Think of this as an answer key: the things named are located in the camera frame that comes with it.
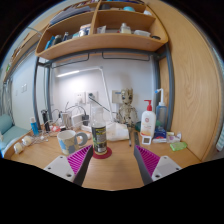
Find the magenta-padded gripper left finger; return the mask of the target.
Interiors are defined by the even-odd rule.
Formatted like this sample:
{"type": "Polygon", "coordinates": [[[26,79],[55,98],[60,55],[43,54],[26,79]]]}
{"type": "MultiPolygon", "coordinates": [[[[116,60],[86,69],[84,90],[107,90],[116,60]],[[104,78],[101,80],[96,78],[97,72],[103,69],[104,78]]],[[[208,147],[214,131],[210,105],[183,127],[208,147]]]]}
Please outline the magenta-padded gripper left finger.
{"type": "Polygon", "coordinates": [[[58,156],[44,170],[81,186],[92,156],[93,146],[89,145],[69,156],[58,156]]]}

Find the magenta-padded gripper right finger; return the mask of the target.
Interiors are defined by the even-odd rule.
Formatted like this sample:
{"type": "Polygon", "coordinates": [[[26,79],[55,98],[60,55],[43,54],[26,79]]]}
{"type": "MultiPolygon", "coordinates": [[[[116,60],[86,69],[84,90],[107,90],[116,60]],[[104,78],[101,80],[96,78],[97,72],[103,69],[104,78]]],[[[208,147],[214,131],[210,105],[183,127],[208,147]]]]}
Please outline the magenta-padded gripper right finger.
{"type": "Polygon", "coordinates": [[[145,185],[181,170],[181,167],[168,156],[159,157],[139,145],[134,146],[134,156],[145,185]]]}

